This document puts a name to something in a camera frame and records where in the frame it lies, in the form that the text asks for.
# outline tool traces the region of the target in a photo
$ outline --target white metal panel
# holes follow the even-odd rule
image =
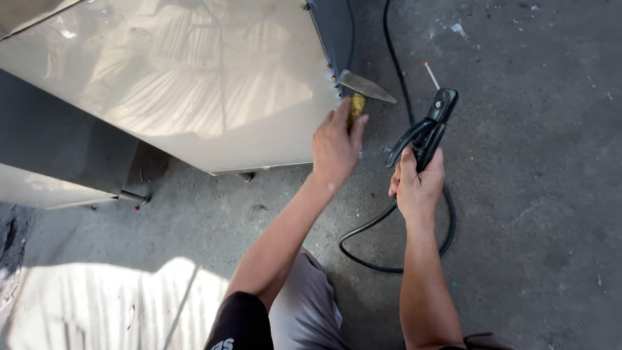
[[[340,99],[303,3],[82,1],[0,68],[204,171],[307,163]]]
[[[0,201],[60,209],[114,200],[114,194],[0,164]]]

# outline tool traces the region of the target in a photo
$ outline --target welding cable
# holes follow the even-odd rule
[[[389,52],[391,53],[391,58],[393,59],[393,64],[395,66],[397,76],[399,77],[399,83],[402,88],[402,94],[404,95],[404,99],[406,100],[406,111],[408,112],[408,120],[411,126],[414,126],[416,118],[415,118],[415,113],[413,112],[413,109],[412,109],[411,96],[408,93],[408,87],[406,86],[406,80],[404,79],[404,74],[402,73],[402,69],[400,68],[399,61],[397,60],[395,48],[393,47],[393,41],[391,40],[391,35],[389,35],[388,14],[389,14],[389,5],[391,1],[392,0],[387,0],[386,4],[384,5],[384,16],[383,16],[384,37],[386,39],[387,46],[389,47]],[[447,207],[449,210],[449,228],[447,232],[447,237],[445,238],[443,245],[439,248],[439,255],[441,257],[447,252],[447,250],[449,249],[449,246],[451,246],[453,242],[453,238],[456,234],[456,208],[453,205],[452,195],[449,193],[449,188],[447,188],[446,185],[443,185],[443,195],[445,195],[445,200],[447,201]],[[380,213],[380,215],[371,219],[369,222],[365,223],[361,227],[357,227],[354,230],[341,236],[338,241],[339,249],[341,250],[341,252],[344,253],[348,258],[358,262],[359,264],[363,266],[372,268],[373,270],[389,272],[389,273],[404,273],[403,268],[382,267],[382,266],[378,266],[378,265],[374,265],[372,263],[366,262],[363,259],[360,259],[354,256],[352,253],[347,251],[346,248],[343,246],[343,243],[346,239],[351,238],[355,235],[360,234],[361,232],[365,230],[368,230],[374,227],[377,223],[381,222],[382,220],[386,219],[386,217],[391,215],[391,213],[395,210],[395,208],[397,208],[397,200],[395,197],[393,197],[391,205],[388,206],[382,213]]]

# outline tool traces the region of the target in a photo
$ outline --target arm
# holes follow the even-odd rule
[[[258,297],[270,311],[311,226],[356,166],[368,116],[362,116],[348,134],[350,103],[351,99],[345,98],[313,134],[313,172],[246,252],[225,298],[245,291]]]
[[[445,179],[442,150],[436,150],[424,171],[417,174],[416,169],[412,148],[407,147],[389,190],[390,196],[397,194],[397,206],[406,220],[404,279],[399,296],[404,341],[408,350],[444,346],[466,349],[434,235],[436,204]]]

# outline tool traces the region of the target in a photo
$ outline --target hand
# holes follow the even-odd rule
[[[313,134],[313,173],[332,192],[336,192],[354,170],[363,144],[363,129],[369,119],[368,115],[363,115],[348,134],[351,102],[351,97],[344,98],[337,111],[330,111]]]
[[[434,157],[425,169],[417,174],[417,160],[410,146],[402,151],[402,160],[395,167],[391,178],[389,196],[397,194],[397,207],[406,224],[431,225],[434,227],[436,204],[443,191],[445,169],[443,151],[436,149]]]

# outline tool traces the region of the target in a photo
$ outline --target gray shorts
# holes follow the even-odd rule
[[[320,263],[302,249],[270,309],[275,350],[346,350],[343,319]]]

